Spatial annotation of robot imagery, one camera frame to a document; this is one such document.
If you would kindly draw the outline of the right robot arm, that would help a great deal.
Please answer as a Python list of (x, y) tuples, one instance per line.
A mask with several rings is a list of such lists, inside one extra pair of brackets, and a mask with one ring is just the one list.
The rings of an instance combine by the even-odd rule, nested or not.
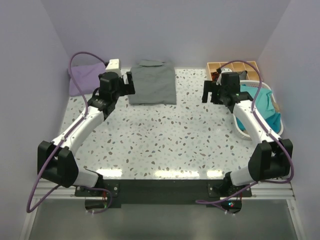
[(226, 106), (241, 121), (256, 144), (247, 166), (225, 174), (217, 190), (227, 196), (212, 202), (212, 205), (238, 197), (259, 182), (275, 184), (277, 178), (282, 179), (281, 184), (291, 182), (295, 174), (293, 143), (273, 131), (258, 111), (256, 98), (241, 91), (238, 73), (222, 72), (220, 80), (204, 81), (202, 102), (207, 101)]

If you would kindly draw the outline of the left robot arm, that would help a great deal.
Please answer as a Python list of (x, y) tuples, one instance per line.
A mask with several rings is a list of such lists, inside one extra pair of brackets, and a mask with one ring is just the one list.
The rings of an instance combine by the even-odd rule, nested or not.
[(83, 187), (92, 196), (104, 190), (101, 174), (81, 168), (76, 153), (87, 137), (115, 110), (119, 97), (135, 94), (132, 73), (124, 80), (115, 72), (100, 74), (99, 87), (85, 103), (78, 118), (58, 137), (42, 141), (37, 149), (37, 171), (40, 178), (60, 187)]

